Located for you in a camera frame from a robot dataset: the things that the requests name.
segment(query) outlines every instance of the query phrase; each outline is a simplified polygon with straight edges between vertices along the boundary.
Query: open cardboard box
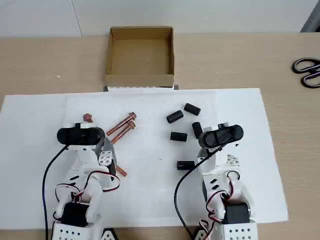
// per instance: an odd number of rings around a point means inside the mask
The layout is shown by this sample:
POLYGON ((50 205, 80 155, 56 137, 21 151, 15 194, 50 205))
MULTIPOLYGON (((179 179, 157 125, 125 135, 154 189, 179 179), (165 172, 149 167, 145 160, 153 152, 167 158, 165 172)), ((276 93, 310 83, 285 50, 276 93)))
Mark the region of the open cardboard box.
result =
POLYGON ((107 86, 172 88, 173 37, 170 26, 111 27, 105 70, 107 86))

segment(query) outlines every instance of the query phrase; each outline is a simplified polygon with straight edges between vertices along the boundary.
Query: screw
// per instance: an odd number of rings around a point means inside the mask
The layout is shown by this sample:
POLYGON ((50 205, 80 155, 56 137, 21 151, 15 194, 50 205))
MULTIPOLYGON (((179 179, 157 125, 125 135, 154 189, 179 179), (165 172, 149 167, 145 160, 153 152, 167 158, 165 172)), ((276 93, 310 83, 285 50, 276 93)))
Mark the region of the screw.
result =
POLYGON ((92 115, 89 113, 86 113, 85 115, 83 115, 83 121, 85 121, 87 123, 93 123, 91 118, 92 118, 92 115))
POLYGON ((134 121, 137 118, 137 115, 134 112, 130 112, 129 116, 127 116, 125 119, 123 119, 121 122, 119 122, 117 125, 115 125, 113 128, 111 128, 109 131, 106 132, 106 134, 109 136, 125 124, 127 124, 130 121, 134 121))
POLYGON ((128 175, 128 173, 123 170, 121 167, 119 167, 118 165, 115 166, 115 169, 124 177, 126 177, 128 175))
POLYGON ((117 136, 114 137, 114 139, 111 140, 112 144, 115 144, 120 138, 122 138, 127 132, 129 132, 131 129, 135 129, 136 125, 132 122, 129 121, 127 123, 127 126, 121 131, 119 132, 119 134, 117 136))

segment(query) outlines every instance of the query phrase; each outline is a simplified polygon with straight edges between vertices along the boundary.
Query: black scissors handle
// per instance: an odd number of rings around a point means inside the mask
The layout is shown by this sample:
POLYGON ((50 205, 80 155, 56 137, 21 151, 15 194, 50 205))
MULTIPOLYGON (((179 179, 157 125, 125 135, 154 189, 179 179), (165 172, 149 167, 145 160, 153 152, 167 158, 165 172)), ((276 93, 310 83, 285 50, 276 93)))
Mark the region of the black scissors handle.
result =
POLYGON ((309 80, 320 76, 320 60, 314 57, 304 57, 300 58, 292 64, 292 71, 296 74, 310 73, 301 78, 301 84, 309 89, 320 88, 320 84, 310 84, 309 80), (305 68, 298 68, 300 63, 312 63, 313 65, 307 66, 305 68))

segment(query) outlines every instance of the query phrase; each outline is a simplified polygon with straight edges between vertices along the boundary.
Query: table surface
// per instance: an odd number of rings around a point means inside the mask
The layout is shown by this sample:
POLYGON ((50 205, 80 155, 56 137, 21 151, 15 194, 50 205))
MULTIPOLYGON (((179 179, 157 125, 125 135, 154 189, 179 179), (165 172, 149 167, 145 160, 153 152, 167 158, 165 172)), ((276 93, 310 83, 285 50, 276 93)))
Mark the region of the table surface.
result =
MULTIPOLYGON (((6 94, 101 92, 107 45, 107 36, 0 39, 0 103, 6 94)), ((299 58, 320 58, 319 46, 320 33, 174 36, 180 89, 261 89, 289 221, 260 224, 260 240, 320 237, 320 89, 302 87, 290 69, 299 58)), ((116 233, 120 240, 188 239, 182 227, 116 233)), ((0 239, 43 240, 44 231, 1 230, 0 239)))

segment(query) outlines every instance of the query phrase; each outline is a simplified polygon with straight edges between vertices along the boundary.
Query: black cable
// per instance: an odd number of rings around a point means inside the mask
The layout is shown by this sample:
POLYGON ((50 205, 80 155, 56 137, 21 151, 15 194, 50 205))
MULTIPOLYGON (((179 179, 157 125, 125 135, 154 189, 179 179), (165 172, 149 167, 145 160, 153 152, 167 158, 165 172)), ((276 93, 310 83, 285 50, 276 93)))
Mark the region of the black cable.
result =
POLYGON ((45 240, 49 239, 49 230, 48 230, 48 216, 47 216, 47 206, 46 206, 46 197, 45 197, 45 186, 46 186, 46 177, 49 168, 54 163, 54 161, 63 153, 64 150, 66 150, 69 147, 69 145, 65 145, 55 156, 54 158, 49 162, 48 166, 46 167, 42 179, 42 203, 43 203, 43 211, 44 211, 44 223, 45 223, 45 240))
POLYGON ((208 160, 209 158, 211 158, 214 154, 216 154, 217 152, 221 151, 221 149, 227 145, 229 143, 229 141, 227 141, 225 144, 219 146, 216 150, 214 150, 213 152, 210 153, 210 155, 206 156, 204 159, 202 159, 198 164, 196 164, 192 169, 190 169, 185 175, 183 175, 183 177, 179 180, 179 182, 177 183, 175 190, 174 190, 174 208, 176 211, 176 214, 178 215, 180 221, 182 222, 185 230, 187 231, 187 233, 189 234, 190 238, 193 240, 193 234, 191 233, 190 229, 188 228, 187 224, 185 223, 184 219, 182 218, 179 209, 178 209, 178 205, 177 205, 177 193, 178 193, 178 189, 181 185, 181 183, 183 182, 183 180, 190 174, 192 173, 197 167, 199 167, 201 164, 203 164, 206 160, 208 160))

